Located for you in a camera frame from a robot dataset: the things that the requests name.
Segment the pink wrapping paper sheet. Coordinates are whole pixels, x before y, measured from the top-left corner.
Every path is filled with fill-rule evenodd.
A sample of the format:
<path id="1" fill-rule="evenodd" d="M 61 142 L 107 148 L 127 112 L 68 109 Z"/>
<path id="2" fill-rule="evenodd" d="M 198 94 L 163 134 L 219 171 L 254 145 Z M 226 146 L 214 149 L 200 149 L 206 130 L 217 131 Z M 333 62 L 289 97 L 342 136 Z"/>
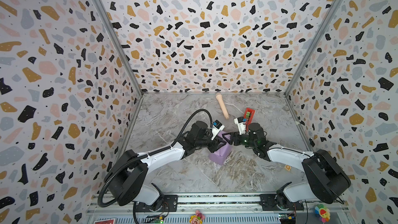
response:
<path id="1" fill-rule="evenodd" d="M 222 166 L 224 165 L 228 155 L 231 153 L 232 145 L 228 142 L 214 153 L 210 153 L 208 158 L 210 161 Z"/>

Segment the red tape dispenser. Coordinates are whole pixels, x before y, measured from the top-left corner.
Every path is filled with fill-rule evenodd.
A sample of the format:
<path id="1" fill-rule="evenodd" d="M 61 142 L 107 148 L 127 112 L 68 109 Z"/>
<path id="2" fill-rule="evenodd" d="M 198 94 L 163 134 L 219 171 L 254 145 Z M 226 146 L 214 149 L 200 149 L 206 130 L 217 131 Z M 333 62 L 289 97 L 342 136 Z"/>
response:
<path id="1" fill-rule="evenodd" d="M 246 125 L 251 124 L 254 114 L 255 114 L 255 110 L 253 110 L 251 108 L 246 108 L 246 111 L 244 113 L 244 122 Z"/>

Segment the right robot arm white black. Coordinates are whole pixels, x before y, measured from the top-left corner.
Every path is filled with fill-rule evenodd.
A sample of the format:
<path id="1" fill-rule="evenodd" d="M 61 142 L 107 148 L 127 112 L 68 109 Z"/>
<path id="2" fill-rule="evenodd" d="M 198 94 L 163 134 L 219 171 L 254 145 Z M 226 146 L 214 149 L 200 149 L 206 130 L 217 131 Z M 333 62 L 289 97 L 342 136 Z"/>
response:
<path id="1" fill-rule="evenodd" d="M 281 208 L 304 200 L 317 199 L 326 204 L 341 201 L 340 196 L 351 186 L 350 178 L 327 151 L 301 151 L 268 141 L 258 123 L 251 123 L 245 132 L 230 132 L 222 137 L 230 145 L 251 149 L 263 160 L 282 163 L 305 174 L 306 181 L 286 183 L 277 190 L 275 202 Z"/>

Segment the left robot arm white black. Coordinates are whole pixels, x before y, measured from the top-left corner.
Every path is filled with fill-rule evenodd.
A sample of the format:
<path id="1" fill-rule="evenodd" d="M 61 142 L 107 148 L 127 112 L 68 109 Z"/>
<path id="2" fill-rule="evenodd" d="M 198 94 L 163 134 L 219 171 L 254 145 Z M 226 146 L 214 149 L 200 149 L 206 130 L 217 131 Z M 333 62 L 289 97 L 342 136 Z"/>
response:
<path id="1" fill-rule="evenodd" d="M 114 203 L 125 206 L 139 202 L 157 210 L 163 204 L 164 193 L 155 184 L 145 185 L 146 176 L 162 166 L 186 158 L 196 150 L 207 148 L 211 153 L 218 151 L 227 143 L 219 136 L 223 130 L 224 125 L 217 120 L 210 127 L 203 121 L 196 121 L 191 130 L 172 144 L 149 152 L 125 151 L 104 179 L 102 192 L 110 191 L 114 199 L 109 203 L 98 200 L 98 204 L 106 207 Z"/>

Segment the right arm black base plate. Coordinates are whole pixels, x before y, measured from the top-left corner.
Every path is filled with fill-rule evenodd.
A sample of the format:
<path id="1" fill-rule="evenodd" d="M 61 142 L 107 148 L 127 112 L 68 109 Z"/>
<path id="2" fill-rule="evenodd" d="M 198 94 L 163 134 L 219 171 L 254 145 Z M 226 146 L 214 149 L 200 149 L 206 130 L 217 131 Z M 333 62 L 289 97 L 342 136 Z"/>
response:
<path id="1" fill-rule="evenodd" d="M 263 211 L 303 211 L 304 205 L 300 201 L 290 202 L 282 194 L 261 194 L 260 203 Z"/>

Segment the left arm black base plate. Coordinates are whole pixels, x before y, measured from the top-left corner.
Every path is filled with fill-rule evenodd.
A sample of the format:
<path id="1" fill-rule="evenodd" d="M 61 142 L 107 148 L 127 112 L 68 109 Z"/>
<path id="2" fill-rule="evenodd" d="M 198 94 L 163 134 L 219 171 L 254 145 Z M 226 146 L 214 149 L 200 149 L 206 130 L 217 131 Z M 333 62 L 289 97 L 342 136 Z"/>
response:
<path id="1" fill-rule="evenodd" d="M 147 205 L 143 202 L 134 204 L 134 208 L 138 213 L 170 213 L 177 211 L 178 195 L 163 195 L 156 200 L 154 204 Z"/>

